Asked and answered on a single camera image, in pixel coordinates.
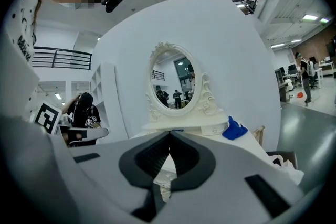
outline white vanity table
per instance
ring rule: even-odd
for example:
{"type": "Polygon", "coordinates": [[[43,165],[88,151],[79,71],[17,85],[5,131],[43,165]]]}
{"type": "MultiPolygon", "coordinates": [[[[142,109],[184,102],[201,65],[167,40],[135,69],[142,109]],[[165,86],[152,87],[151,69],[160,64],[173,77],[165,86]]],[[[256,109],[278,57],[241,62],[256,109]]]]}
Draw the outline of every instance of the white vanity table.
{"type": "MultiPolygon", "coordinates": [[[[189,132],[189,133],[195,134],[195,135],[202,135],[201,133],[196,134],[195,132],[189,132]]],[[[143,132],[135,135],[132,138],[137,138],[137,137],[147,135],[147,134],[150,134],[150,133],[147,132],[147,131],[143,131],[143,132]]],[[[267,155],[267,153],[264,151],[264,149],[259,145],[259,143],[253,137],[253,135],[251,134],[250,131],[248,131],[246,134],[244,134],[243,136],[241,136],[241,137],[239,137],[239,138],[237,138],[233,141],[223,137],[221,134],[210,135],[210,136],[205,136],[205,137],[208,138],[208,139],[217,141],[219,143],[225,143],[225,144],[230,144],[230,145],[233,145],[233,146],[241,147],[241,148],[245,149],[246,151],[249,151],[253,155],[257,156],[259,159],[263,160],[265,163],[267,163],[271,166],[273,165],[270,157],[267,155]]],[[[164,165],[162,166],[162,169],[164,171],[176,174],[175,165],[174,165],[173,159],[171,158],[170,155],[168,156],[167,160],[165,161],[164,165]]]]}
{"type": "MultiPolygon", "coordinates": [[[[150,104],[150,120],[148,124],[143,126],[144,131],[132,138],[156,132],[182,129],[186,133],[203,136],[219,143],[226,143],[243,148],[263,160],[265,163],[272,165],[269,156],[250,131],[233,141],[222,136],[223,131],[228,128],[228,116],[222,109],[217,107],[216,100],[209,88],[209,81],[210,79],[207,74],[200,72],[198,64],[188,51],[175,44],[159,43],[151,54],[149,65],[149,87],[146,97],[150,104]],[[189,59],[195,71],[195,93],[189,104],[179,110],[169,109],[162,105],[159,99],[155,96],[151,79],[151,73],[153,66],[156,63],[156,59],[161,54],[171,50],[176,50],[177,52],[184,54],[189,59]]],[[[169,173],[176,174],[175,165],[170,155],[165,161],[162,169],[169,173]]]]}

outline ornate white mirror frame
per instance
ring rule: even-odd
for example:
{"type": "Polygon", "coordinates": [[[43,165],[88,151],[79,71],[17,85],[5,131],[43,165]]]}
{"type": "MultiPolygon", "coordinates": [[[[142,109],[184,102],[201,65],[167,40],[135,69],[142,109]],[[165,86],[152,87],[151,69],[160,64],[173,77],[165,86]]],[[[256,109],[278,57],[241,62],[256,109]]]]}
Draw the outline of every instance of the ornate white mirror frame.
{"type": "Polygon", "coordinates": [[[149,101],[149,123],[143,128],[146,130],[183,129],[190,133],[215,135],[227,128],[228,117],[217,106],[209,88],[209,77],[201,73],[198,64],[192,55],[183,47],[160,42],[150,56],[147,76],[148,89],[146,98],[149,101]],[[183,54],[192,64],[195,72],[195,92],[189,104],[178,110],[169,109],[163,105],[154,92],[152,71],[157,58],[166,51],[175,50],[183,54]]]}

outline white pillar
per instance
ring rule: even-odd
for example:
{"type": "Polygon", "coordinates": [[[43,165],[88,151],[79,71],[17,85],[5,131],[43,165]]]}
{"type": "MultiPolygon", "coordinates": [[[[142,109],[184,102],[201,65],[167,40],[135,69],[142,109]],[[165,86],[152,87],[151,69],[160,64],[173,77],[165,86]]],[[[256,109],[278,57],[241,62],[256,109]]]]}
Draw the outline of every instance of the white pillar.
{"type": "Polygon", "coordinates": [[[72,98],[72,87],[71,87],[71,80],[67,80],[65,82],[65,99],[67,102],[69,102],[72,98]]]}

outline blue object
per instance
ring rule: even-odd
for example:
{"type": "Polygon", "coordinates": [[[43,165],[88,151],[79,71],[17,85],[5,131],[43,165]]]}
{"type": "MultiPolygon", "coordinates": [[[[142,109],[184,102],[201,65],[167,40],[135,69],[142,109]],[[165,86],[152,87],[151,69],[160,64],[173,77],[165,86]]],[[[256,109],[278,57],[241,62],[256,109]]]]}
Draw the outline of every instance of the blue object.
{"type": "Polygon", "coordinates": [[[234,140],[238,137],[241,137],[242,135],[247,133],[247,128],[244,126],[240,125],[238,122],[234,121],[231,116],[229,116],[229,128],[226,129],[223,132],[223,137],[229,139],[229,140],[234,140]]]}

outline white cabinet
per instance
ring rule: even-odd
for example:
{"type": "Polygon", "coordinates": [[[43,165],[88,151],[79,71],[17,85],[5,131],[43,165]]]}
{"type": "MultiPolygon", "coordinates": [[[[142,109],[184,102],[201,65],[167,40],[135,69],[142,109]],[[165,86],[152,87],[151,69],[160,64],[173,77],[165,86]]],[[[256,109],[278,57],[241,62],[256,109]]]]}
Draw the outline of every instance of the white cabinet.
{"type": "Polygon", "coordinates": [[[101,126],[109,130],[97,144],[127,140],[127,132],[119,106],[115,71],[112,63],[101,63],[90,81],[93,104],[99,111],[101,126]]]}

